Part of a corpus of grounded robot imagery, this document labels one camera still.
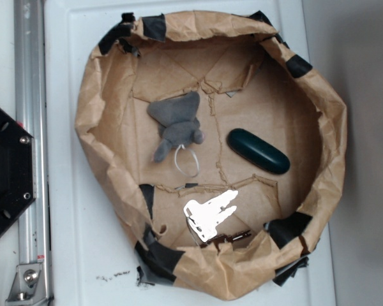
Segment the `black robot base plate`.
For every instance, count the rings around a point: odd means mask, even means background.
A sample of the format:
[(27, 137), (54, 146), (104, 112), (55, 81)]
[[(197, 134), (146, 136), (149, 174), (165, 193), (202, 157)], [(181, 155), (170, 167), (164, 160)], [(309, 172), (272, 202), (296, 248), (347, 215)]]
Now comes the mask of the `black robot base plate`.
[(0, 108), (0, 238), (35, 200), (33, 140)]

